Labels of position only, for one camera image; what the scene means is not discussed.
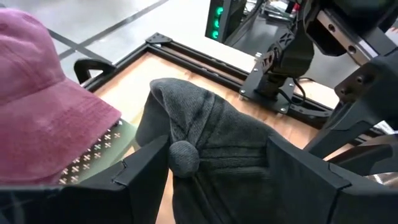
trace black machine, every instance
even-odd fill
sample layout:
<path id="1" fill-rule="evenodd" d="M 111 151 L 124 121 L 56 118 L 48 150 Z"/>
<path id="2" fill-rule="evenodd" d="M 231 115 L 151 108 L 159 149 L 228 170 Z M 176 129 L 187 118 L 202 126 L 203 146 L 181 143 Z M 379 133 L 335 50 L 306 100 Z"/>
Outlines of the black machine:
<path id="1" fill-rule="evenodd" d="M 268 52 L 257 55 L 251 73 L 155 34 L 116 66 L 88 63 L 86 69 L 104 68 L 106 72 L 88 80 L 84 87 L 97 90 L 146 52 L 166 58 L 270 110 L 320 129 L 306 146 L 307 152 L 290 151 L 290 147 L 267 152 L 286 205 L 286 223 L 394 223 L 398 190 L 363 176 L 398 172 L 397 136 L 381 136 L 372 129 L 383 120 L 392 126 L 397 123 L 398 107 L 384 99 L 398 96 L 398 50 L 384 33 L 398 16 L 398 1 L 298 3 L 301 10 L 291 30 Z M 309 68 L 312 43 L 326 55 L 347 52 L 360 65 L 335 88 L 340 103 L 334 110 L 292 90 Z M 203 69 L 162 46 L 235 74 L 244 83 Z M 78 70 L 79 81 L 90 77 L 81 65 Z M 357 138 L 362 133 L 373 139 L 364 142 Z M 321 159 L 348 142 L 358 146 L 330 161 Z M 155 223 L 167 179 L 169 145 L 168 136 L 161 136 L 79 185 L 0 187 L 0 223 Z"/>

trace wooden surface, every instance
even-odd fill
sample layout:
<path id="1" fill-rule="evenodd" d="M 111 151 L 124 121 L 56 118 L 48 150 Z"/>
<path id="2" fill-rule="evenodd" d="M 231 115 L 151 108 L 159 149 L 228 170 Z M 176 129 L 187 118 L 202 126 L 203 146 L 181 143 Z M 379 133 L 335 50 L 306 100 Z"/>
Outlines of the wooden surface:
<path id="1" fill-rule="evenodd" d="M 221 45 L 210 39 L 202 38 L 202 40 L 198 42 L 192 42 L 191 40 L 189 46 L 194 49 L 200 49 L 200 51 L 205 54 L 223 60 L 248 72 L 254 65 L 254 58 L 252 56 Z M 116 78 L 102 86 L 95 94 L 122 111 L 123 118 L 126 121 L 138 125 L 142 116 L 144 103 L 149 94 L 149 82 L 156 78 L 163 77 L 188 80 L 202 88 L 215 92 L 228 100 L 242 113 L 249 114 L 273 127 L 299 148 L 303 148 L 317 133 L 316 129 L 293 118 L 271 113 L 249 101 L 241 101 L 238 99 L 238 94 L 236 92 L 152 54 L 145 54 Z M 332 89 L 311 81 L 302 81 L 301 83 L 308 98 L 331 108 L 334 108 L 337 104 L 338 99 Z M 172 175 L 169 173 L 169 179 L 165 188 L 157 223 L 175 223 L 171 204 L 172 191 Z"/>

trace black metal frame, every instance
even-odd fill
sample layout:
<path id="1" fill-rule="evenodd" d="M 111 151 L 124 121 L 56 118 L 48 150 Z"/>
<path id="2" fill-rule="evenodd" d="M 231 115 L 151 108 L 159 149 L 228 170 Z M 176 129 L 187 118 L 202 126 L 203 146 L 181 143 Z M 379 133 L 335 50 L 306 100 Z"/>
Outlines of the black metal frame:
<path id="1" fill-rule="evenodd" d="M 211 57 L 204 53 L 201 53 L 195 49 L 182 45 L 176 41 L 173 41 L 170 37 L 166 37 L 162 34 L 156 33 L 149 37 L 144 44 L 138 47 L 136 50 L 131 52 L 128 56 L 118 62 L 116 65 L 109 65 L 106 63 L 98 63 L 97 65 L 93 65 L 93 63 L 89 63 L 87 66 L 82 65 L 80 69 L 76 69 L 76 75 L 81 81 L 82 86 L 87 90 L 94 92 L 103 86 L 105 83 L 110 81 L 112 78 L 117 76 L 120 72 L 126 69 L 130 64 L 135 62 L 137 59 L 142 57 L 145 53 L 152 53 L 158 57 L 164 58 L 176 65 L 179 65 L 183 68 L 186 68 L 198 75 L 201 75 L 205 78 L 208 78 L 220 85 L 223 85 L 231 90 L 234 90 L 240 94 L 242 94 L 241 90 L 243 87 L 244 81 L 249 76 L 248 72 L 245 72 L 233 65 L 225 63 L 217 58 Z M 212 70 L 208 67 L 204 67 L 199 63 L 199 61 L 206 65 L 209 65 L 217 70 L 225 72 L 232 77 L 235 77 L 239 80 L 242 80 L 242 83 L 237 82 L 236 79 L 230 78 L 226 75 L 223 75 L 220 72 Z M 97 77 L 91 78 L 90 75 L 85 69 L 98 69 L 98 70 L 106 70 L 102 74 Z M 294 93 L 292 94 L 292 101 L 301 102 L 303 100 L 302 96 Z M 284 113 L 287 116 L 291 116 L 303 123 L 306 123 L 314 128 L 320 129 L 326 123 L 329 115 L 333 111 L 332 108 L 329 108 L 325 105 L 317 103 L 316 101 L 306 99 L 304 105 L 295 106 L 290 105 L 289 108 L 286 108 L 285 111 L 278 111 L 279 113 Z M 377 137 L 382 135 L 383 133 L 377 129 L 370 129 L 366 135 L 369 137 Z M 366 141 L 366 138 L 362 138 L 359 136 L 352 142 L 352 145 L 358 145 Z"/>

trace floor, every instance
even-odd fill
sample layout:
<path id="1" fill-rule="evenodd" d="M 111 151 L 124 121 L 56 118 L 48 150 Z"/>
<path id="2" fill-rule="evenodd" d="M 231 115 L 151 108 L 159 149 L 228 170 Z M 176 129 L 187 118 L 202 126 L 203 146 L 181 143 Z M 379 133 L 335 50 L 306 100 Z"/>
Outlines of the floor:
<path id="1" fill-rule="evenodd" d="M 203 36 L 209 3 L 210 0 L 0 0 L 0 4 L 27 11 L 46 25 L 65 74 L 76 82 L 73 64 L 79 58 L 116 63 L 148 36 L 163 30 L 173 35 L 189 32 Z M 258 18 L 234 48 L 251 55 L 265 52 L 281 30 Z M 356 68 L 347 55 L 327 57 L 315 48 L 313 63 L 305 76 L 333 88 Z"/>

